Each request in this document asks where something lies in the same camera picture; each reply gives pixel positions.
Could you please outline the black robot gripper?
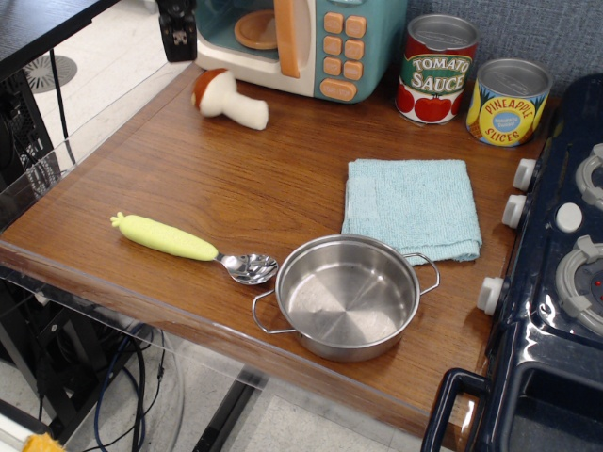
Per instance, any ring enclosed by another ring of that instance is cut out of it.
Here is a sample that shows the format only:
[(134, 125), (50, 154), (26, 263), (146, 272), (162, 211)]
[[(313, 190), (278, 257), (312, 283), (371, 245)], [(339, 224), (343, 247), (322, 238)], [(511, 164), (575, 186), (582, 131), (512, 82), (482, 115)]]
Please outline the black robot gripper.
[[(193, 15), (196, 1), (156, 0), (156, 2), (161, 13), (159, 28), (167, 60), (169, 62), (194, 60), (197, 56), (197, 27)], [(176, 42), (178, 28), (172, 17), (183, 17), (179, 32), (180, 45)]]

